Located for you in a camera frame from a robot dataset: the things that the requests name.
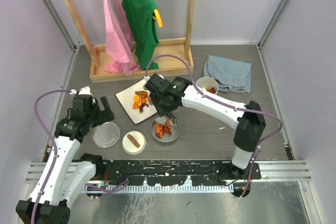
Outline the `shallow round metal tin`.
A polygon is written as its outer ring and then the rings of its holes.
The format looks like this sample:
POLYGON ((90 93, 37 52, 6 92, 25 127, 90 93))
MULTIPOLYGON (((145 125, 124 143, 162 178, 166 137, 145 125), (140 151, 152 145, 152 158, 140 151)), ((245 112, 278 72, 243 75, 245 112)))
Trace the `shallow round metal tin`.
POLYGON ((181 126, 177 120, 177 123, 176 124, 173 124, 171 121, 171 132, 172 134, 171 135, 168 135, 167 133, 164 133, 164 136, 162 139, 159 139, 155 136, 155 125, 157 123, 161 123, 162 125, 165 123, 165 121, 167 121, 170 119, 164 115, 164 116, 158 116, 156 117, 153 122, 152 122, 152 125, 151 125, 151 133, 152 133, 152 137, 155 141, 159 142, 160 144, 162 145, 169 145, 169 144, 172 144, 175 140, 177 140, 177 138, 179 137, 180 135, 180 132, 181 132, 181 126))

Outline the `orange salmon slice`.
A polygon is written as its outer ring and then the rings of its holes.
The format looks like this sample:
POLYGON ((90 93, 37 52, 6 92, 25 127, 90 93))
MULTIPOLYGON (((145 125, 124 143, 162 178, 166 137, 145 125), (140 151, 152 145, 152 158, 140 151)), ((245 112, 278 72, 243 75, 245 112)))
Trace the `orange salmon slice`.
POLYGON ((215 93, 216 93, 216 90, 215 90, 215 88, 210 88, 210 89, 209 89, 209 92, 212 93, 212 94, 215 94, 215 93))

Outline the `white square plate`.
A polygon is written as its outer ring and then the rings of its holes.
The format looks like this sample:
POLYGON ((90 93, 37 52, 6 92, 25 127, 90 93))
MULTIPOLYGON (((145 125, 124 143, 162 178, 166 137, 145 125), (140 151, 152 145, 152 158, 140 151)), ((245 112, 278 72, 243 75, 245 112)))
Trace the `white square plate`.
POLYGON ((143 79, 115 95, 120 104, 122 105, 123 109, 125 110, 126 114, 129 116, 129 118, 134 124, 139 124, 140 122, 148 119, 149 117, 157 113, 155 106, 152 104, 150 100, 150 92, 144 88, 145 84, 146 80, 143 79), (148 93, 148 95, 146 96, 139 96, 140 97, 139 105, 141 105, 141 98, 147 98, 147 104, 149 105, 149 107, 144 108, 143 113, 140 113, 139 109, 137 110, 133 109, 134 96, 137 96, 135 94, 136 91, 146 91, 148 93))

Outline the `metal tongs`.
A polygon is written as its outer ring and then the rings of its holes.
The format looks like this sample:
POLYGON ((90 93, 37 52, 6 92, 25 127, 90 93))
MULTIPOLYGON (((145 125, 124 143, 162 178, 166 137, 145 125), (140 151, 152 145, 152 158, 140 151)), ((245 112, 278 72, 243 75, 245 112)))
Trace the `metal tongs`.
POLYGON ((173 113, 168 113, 166 116, 170 119, 170 121, 171 121, 173 124, 176 124, 176 123, 177 123, 176 116, 175 116, 173 113))

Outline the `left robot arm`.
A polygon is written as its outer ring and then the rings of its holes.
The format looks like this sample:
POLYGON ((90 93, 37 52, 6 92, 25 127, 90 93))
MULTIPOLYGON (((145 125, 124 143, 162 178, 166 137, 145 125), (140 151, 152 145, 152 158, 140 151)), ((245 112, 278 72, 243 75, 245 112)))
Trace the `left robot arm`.
POLYGON ((102 156, 85 153, 75 171, 68 169, 90 128, 114 120, 106 97, 103 110, 90 94, 75 95, 69 118, 59 121, 52 136, 52 150, 43 173, 27 200, 20 200, 16 213, 23 223, 68 223, 71 206, 90 179, 105 174, 102 156))

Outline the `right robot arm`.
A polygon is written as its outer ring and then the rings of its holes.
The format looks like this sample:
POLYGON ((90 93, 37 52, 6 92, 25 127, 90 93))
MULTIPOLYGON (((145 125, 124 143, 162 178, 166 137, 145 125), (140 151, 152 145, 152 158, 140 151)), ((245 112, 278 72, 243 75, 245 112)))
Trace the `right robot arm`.
POLYGON ((233 102, 202 90, 199 86, 193 86, 192 82, 185 78, 176 77, 169 81, 160 74, 144 78, 115 96, 134 124, 155 113, 166 116, 179 107, 198 110, 219 119, 235 130, 235 150, 230 166, 232 176, 241 179, 248 174, 248 165, 266 127, 258 103, 233 102), (147 92, 152 101, 152 105, 143 113, 139 109, 133 109, 134 97, 140 91, 147 92))

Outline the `yellow corn piece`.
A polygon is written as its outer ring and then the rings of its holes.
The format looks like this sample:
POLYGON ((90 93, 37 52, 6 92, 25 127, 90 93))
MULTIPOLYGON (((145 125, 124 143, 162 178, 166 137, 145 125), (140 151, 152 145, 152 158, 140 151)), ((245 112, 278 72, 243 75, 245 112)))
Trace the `yellow corn piece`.
POLYGON ((138 95, 134 96, 134 103, 140 103, 140 97, 138 95))

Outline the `tall metal container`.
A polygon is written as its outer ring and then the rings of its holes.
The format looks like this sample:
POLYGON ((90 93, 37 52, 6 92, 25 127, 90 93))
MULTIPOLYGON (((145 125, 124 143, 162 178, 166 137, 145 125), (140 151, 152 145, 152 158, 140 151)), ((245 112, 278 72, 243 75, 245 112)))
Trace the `tall metal container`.
POLYGON ((216 80, 214 80, 213 78, 210 77, 202 77, 199 78, 196 82, 196 85, 202 89, 202 88, 206 88, 207 92, 209 92, 210 88, 215 88, 216 93, 218 93, 218 83, 216 82, 216 80))

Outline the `blue denim cloth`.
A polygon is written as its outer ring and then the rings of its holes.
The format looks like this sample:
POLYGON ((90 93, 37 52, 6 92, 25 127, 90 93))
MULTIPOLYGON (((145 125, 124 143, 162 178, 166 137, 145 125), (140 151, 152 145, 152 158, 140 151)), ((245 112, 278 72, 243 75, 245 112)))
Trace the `blue denim cloth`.
POLYGON ((251 92, 251 63, 209 55, 203 75, 214 79, 221 92, 251 92))

